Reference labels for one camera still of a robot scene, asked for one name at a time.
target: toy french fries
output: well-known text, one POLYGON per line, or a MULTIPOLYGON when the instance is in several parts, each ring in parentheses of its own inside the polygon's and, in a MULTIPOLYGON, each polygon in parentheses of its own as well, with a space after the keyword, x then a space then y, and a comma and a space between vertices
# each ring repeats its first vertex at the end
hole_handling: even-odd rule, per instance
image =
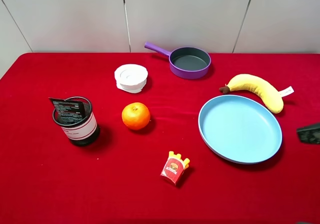
POLYGON ((169 151, 169 157, 164 165, 160 176, 170 181, 174 185, 178 182, 185 169, 189 167, 190 160, 186 158, 184 161, 181 159, 181 154, 176 154, 169 151))

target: purple frying pan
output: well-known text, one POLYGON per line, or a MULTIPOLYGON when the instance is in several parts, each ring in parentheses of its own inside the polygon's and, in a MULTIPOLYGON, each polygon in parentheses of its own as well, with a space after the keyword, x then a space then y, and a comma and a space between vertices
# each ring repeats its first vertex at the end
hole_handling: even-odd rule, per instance
POLYGON ((170 70, 184 79, 198 79, 204 76, 211 64, 211 58, 205 51, 193 47, 182 47, 169 52, 149 42, 145 48, 169 57, 170 70))

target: plate rim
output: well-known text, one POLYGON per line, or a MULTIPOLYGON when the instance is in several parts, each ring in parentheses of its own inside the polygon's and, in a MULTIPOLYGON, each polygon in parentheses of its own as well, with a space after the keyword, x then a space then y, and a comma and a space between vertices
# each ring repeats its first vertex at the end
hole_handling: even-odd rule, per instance
POLYGON ((225 159, 225 160, 228 160, 228 161, 231 161, 231 162, 234 162, 234 163, 238 163, 238 164, 257 164, 257 163, 261 163, 261 162, 263 162, 263 161, 266 161, 266 160, 270 159, 271 157, 273 157, 273 156, 280 150, 280 147, 281 147, 282 141, 283 141, 283 138, 282 138, 282 137, 283 137, 283 136, 282 136, 283 134, 282 134, 281 126, 280 126, 278 120, 276 119, 276 117, 270 112, 270 110, 268 110, 265 106, 263 106, 262 104, 258 103, 257 101, 252 100, 252 99, 247 98, 247 97, 244 97, 244 96, 241 96, 241 95, 219 95, 219 96, 213 97, 213 98, 209 99, 208 101, 206 101, 205 104, 201 107, 201 109, 200 109, 200 111, 199 111, 199 115, 198 115, 198 128, 199 128, 199 132, 200 132, 200 135, 201 135, 203 141, 205 142, 205 144, 207 145, 207 147, 209 147, 209 149, 210 149, 211 151, 213 151, 216 155, 220 156, 221 158, 223 158, 223 159, 225 159), (223 156, 222 154, 220 154, 219 152, 217 152, 216 150, 214 150, 214 149, 209 145, 209 142, 206 140, 206 138, 205 138, 205 136, 204 136, 204 134, 203 134, 203 132, 202 132, 202 130, 201 130, 201 126, 200 126, 200 115, 201 115, 204 107, 205 107, 210 101, 212 101, 212 100, 214 100, 214 99, 217 99, 217 98, 224 98, 224 97, 227 97, 227 96, 234 96, 234 97, 237 97, 237 98, 243 98, 243 99, 250 100, 250 101, 252 101, 252 102, 254 102, 254 103, 262 106, 262 107, 263 107, 265 110, 267 110, 267 112, 273 117, 273 119, 275 120, 275 122, 276 122, 276 124, 277 124, 277 127, 278 127, 279 130, 280 130, 280 143, 278 144, 278 147, 277 147, 276 151, 275 151, 272 155, 270 155, 270 157, 268 157, 268 158, 266 158, 266 159, 264 159, 264 160, 261 160, 261 161, 256 161, 256 162, 242 162, 242 161, 233 160, 233 159, 230 159, 230 158, 228 158, 228 157, 226 157, 226 156, 223 156))

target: toy food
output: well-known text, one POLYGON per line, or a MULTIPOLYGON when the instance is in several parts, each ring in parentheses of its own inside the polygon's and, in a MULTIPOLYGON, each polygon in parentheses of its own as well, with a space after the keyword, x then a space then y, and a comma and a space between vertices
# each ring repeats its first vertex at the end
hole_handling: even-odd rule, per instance
POLYGON ((149 109, 139 102, 127 105, 121 116, 124 124, 131 130, 140 130, 150 121, 149 109))
POLYGON ((229 83, 219 88, 223 94, 235 90, 249 90, 258 95, 265 106, 274 114, 280 113, 284 102, 278 90, 264 79, 248 74, 234 76, 229 83))
POLYGON ((182 176, 185 169, 189 167, 190 160, 186 158, 181 160, 181 154, 175 155, 173 151, 169 151, 169 157, 164 165, 160 176, 176 185, 177 181, 182 176))

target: table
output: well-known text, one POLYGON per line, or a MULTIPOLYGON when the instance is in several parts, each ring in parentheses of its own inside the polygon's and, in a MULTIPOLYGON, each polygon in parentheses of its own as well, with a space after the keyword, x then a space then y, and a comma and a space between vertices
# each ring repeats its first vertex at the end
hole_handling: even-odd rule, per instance
POLYGON ((320 223, 320 146, 295 132, 320 121, 320 55, 211 57, 214 68, 200 80, 180 79, 152 53, 19 57, 0 80, 0 223, 320 223), (138 94, 115 86, 115 69, 128 63, 149 72, 138 94), (198 132, 202 105, 240 73, 295 90, 276 115, 282 147, 256 165, 221 159, 198 132), (92 101, 101 127, 87 147, 70 144, 51 116, 48 97, 77 95, 92 101), (139 132, 121 120, 136 101, 152 114, 139 132), (178 187, 160 178, 170 150, 191 160, 178 187))

